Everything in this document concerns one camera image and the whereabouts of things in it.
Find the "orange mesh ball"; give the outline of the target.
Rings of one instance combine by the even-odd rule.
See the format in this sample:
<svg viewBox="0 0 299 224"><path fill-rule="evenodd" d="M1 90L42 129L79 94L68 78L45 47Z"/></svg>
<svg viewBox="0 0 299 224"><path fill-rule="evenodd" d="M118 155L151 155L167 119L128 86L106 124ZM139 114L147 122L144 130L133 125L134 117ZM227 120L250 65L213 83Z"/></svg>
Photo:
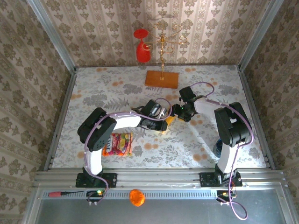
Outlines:
<svg viewBox="0 0 299 224"><path fill-rule="evenodd" d="M135 207L140 207L145 202L145 196L140 190L133 189L129 193L129 200Z"/></svg>

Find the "orange candy bag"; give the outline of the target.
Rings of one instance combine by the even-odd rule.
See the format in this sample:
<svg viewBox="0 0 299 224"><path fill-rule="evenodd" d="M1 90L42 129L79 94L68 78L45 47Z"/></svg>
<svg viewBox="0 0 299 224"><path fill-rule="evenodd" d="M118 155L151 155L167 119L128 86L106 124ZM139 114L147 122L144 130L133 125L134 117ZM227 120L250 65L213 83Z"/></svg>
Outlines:
<svg viewBox="0 0 299 224"><path fill-rule="evenodd" d="M132 153L132 133L113 133L102 149L102 156L129 156Z"/></svg>

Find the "red handled screwdriver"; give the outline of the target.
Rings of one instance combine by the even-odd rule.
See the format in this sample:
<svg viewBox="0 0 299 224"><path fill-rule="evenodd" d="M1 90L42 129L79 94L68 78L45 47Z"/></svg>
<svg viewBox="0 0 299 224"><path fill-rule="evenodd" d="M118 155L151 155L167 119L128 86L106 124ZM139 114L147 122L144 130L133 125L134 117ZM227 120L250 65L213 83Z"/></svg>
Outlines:
<svg viewBox="0 0 299 224"><path fill-rule="evenodd" d="M69 191L55 191L55 192L50 192L48 194L48 197L62 197L62 196L67 196L67 195L70 195L72 193L81 193L83 191L75 191L75 192L69 192Z"/></svg>

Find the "gold glass rack wooden base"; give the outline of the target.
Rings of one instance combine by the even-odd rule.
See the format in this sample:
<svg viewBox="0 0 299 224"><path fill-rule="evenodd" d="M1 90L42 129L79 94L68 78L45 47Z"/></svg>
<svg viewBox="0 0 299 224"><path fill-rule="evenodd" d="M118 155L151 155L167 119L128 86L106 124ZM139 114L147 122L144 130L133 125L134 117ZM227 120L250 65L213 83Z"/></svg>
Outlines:
<svg viewBox="0 0 299 224"><path fill-rule="evenodd" d="M166 30L166 26L160 22L156 23L153 26L155 29L161 28L161 34L159 36L155 36L156 39L154 42L147 42L145 43L145 47L143 48L146 51L150 51L153 49L154 44L159 43L159 56L161 62L161 70L149 70L147 71L146 78L145 78L145 85L149 87L159 87L159 88L170 88L176 89L178 87L178 76L179 73L177 72L167 72L164 70L165 67L165 59L164 55L169 55L173 53L174 48L172 47L173 44L183 45L187 43L187 37L181 35L178 37L178 41L175 42L172 40L173 37L176 37L182 31L182 26L180 25L173 25L171 28L171 34L167 36L164 31Z"/></svg>

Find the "red wine glass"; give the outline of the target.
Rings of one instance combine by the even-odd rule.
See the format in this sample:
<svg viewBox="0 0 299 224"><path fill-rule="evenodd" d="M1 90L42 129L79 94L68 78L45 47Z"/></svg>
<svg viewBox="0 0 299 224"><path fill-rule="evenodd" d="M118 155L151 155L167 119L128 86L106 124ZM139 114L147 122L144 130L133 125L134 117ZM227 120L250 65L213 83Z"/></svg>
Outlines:
<svg viewBox="0 0 299 224"><path fill-rule="evenodd" d="M147 63L151 59L150 49L143 42L144 38L148 36L148 31L145 29L137 29L134 32L134 37L139 39L140 42L136 48L136 58L140 63Z"/></svg>

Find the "black controller board with LED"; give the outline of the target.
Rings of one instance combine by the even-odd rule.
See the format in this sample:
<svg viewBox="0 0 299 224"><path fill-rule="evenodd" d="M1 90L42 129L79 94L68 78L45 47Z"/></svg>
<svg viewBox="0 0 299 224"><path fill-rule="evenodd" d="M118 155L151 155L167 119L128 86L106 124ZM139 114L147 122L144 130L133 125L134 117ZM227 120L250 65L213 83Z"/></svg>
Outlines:
<svg viewBox="0 0 299 224"><path fill-rule="evenodd" d="M228 196L229 196L228 190L217 190L216 193L217 193L217 197L222 198L225 201L228 201ZM231 199L237 197L237 193L235 190L231 190L230 194L231 194Z"/></svg>
<svg viewBox="0 0 299 224"><path fill-rule="evenodd" d="M98 204L103 198L102 190L90 190L86 193L87 201L89 204Z"/></svg>

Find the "blue cup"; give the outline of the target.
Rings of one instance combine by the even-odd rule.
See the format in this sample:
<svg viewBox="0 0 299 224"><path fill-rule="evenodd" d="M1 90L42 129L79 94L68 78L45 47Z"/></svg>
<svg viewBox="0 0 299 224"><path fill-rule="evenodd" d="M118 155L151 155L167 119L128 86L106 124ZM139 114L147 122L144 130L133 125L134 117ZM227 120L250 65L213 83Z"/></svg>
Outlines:
<svg viewBox="0 0 299 224"><path fill-rule="evenodd" d="M217 158L221 157L223 142L221 139L218 139L215 146L213 147L213 153Z"/></svg>

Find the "aluminium frame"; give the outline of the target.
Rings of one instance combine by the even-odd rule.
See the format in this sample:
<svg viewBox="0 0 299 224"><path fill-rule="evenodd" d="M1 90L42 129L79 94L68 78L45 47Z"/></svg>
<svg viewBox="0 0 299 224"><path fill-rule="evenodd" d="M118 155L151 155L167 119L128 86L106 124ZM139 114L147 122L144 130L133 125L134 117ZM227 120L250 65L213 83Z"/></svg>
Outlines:
<svg viewBox="0 0 299 224"><path fill-rule="evenodd" d="M73 60L71 59L70 54L67 51L67 48L62 43L62 39L59 37L58 32L55 30L54 25L50 20L50 17L46 12L45 7L42 5L41 0L27 0L27 1L28 4L32 7L34 13L36 14L45 32L49 36L50 41L53 43L55 49L60 55L65 66L71 73L71 79L68 82L68 87L62 104L62 109L59 114L57 126L55 128L52 142L50 145L50 150L43 168L43 172L47 172L50 170L50 167L52 165L52 159L54 158L54 155L57 150L58 141L61 136L61 131L63 128L63 122L66 116L66 110L71 99L71 91L73 91L75 80L77 78L76 75L77 67L75 66ZM284 173L281 170L277 170L274 165L274 160L272 158L270 149L268 147L268 143L266 141L266 137L263 132L262 125L257 114L256 106L254 104L252 93L250 91L249 84L244 73L244 68L248 64L250 57L253 56L254 50L257 49L258 44L261 42L262 38L264 37L267 28L269 27L270 23L273 21L273 18L277 13L279 7L281 7L281 5L282 5L282 0L275 0L274 3L270 4L267 7L265 14L262 16L262 21L257 26L257 34L253 35L253 39L249 42L249 49L245 51L245 56L241 59L241 62L238 64L237 69L238 69L238 74L240 77L240 81L242 83L243 90L245 92L249 110L252 115L253 123L256 128L256 135L261 144L263 155L268 160L267 163L269 165L269 168L263 169L263 172L266 174L266 177L264 179L259 180L259 182L261 183L259 187L263 185L276 186L278 200L286 224L296 224L297 222L296 210L293 206L292 197L290 196L288 186L285 182Z"/></svg>

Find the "floral tablecloth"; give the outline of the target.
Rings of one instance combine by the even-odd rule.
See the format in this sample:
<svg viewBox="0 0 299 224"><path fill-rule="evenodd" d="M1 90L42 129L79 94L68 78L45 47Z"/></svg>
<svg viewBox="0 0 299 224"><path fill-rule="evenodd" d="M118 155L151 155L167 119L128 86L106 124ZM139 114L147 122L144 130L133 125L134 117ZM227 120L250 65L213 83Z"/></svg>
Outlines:
<svg viewBox="0 0 299 224"><path fill-rule="evenodd" d="M128 112L157 100L167 107L179 103L179 90L145 86L150 66L79 68L52 166L81 168L84 145L77 130L98 107L106 112ZM178 88L191 86L196 95L231 104L239 102L251 117L235 65L168 66L179 73ZM218 158L213 147L219 138L214 115L197 114L190 122L175 119L167 132L142 128L122 129L132 133L129 156L104 156L104 168L213 168Z"/></svg>

